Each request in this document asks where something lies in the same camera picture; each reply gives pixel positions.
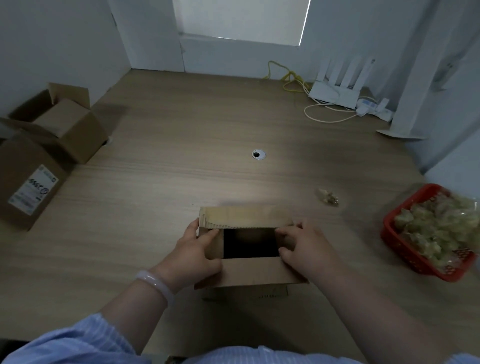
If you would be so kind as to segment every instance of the blue striped shirt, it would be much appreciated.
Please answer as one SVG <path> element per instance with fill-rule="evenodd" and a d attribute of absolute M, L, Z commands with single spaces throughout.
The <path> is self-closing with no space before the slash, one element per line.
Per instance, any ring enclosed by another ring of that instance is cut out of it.
<path fill-rule="evenodd" d="M 128 341 L 101 314 L 80 321 L 71 328 L 49 332 L 10 354 L 3 364 L 150 364 L 135 354 Z M 184 364 L 357 364 L 348 358 L 324 354 L 301 355 L 234 346 L 187 359 Z M 448 364 L 480 364 L 469 354 L 457 354 Z"/>

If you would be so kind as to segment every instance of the window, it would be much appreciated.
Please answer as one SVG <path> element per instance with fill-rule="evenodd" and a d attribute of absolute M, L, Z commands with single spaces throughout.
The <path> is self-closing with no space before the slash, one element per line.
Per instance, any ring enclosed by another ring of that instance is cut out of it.
<path fill-rule="evenodd" d="M 310 0 L 173 0 L 181 34 L 298 46 Z"/>

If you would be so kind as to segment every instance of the hand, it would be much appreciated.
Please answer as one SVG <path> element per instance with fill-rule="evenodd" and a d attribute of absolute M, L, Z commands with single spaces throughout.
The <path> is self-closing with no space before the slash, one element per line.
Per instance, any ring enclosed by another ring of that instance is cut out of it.
<path fill-rule="evenodd" d="M 190 223 L 175 249 L 150 272 L 159 277 L 176 294 L 201 280 L 222 271 L 222 260 L 205 258 L 205 248 L 219 230 L 210 230 L 197 238 L 199 219 Z"/>
<path fill-rule="evenodd" d="M 283 261 L 309 280 L 315 281 L 319 275 L 342 266 L 340 257 L 323 233 L 308 222 L 278 228 L 276 232 L 295 242 L 293 251 L 285 247 L 278 250 Z"/>

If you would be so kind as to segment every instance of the cardboard box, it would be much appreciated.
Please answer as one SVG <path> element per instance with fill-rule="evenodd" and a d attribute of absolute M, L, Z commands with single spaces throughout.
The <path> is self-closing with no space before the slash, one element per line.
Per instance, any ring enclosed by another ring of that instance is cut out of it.
<path fill-rule="evenodd" d="M 222 258 L 223 271 L 197 283 L 195 289 L 307 282 L 278 254 L 278 248 L 288 244 L 275 228 L 287 225 L 293 220 L 279 206 L 202 207 L 199 234 L 220 229 L 205 256 Z"/>
<path fill-rule="evenodd" d="M 108 140 L 107 132 L 90 110 L 88 89 L 48 84 L 48 90 L 25 102 L 2 122 L 27 131 L 51 152 L 55 146 L 75 162 L 85 164 Z"/>
<path fill-rule="evenodd" d="M 0 218 L 29 230 L 67 173 L 22 131 L 0 139 Z"/>

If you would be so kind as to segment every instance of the right hand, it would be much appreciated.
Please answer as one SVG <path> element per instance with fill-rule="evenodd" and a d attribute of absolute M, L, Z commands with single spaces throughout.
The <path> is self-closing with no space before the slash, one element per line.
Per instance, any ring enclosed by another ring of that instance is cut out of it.
<path fill-rule="evenodd" d="M 293 251 L 285 247 L 278 250 L 283 261 L 309 280 L 343 264 L 323 233 L 306 221 L 278 228 L 276 232 L 295 242 Z"/>

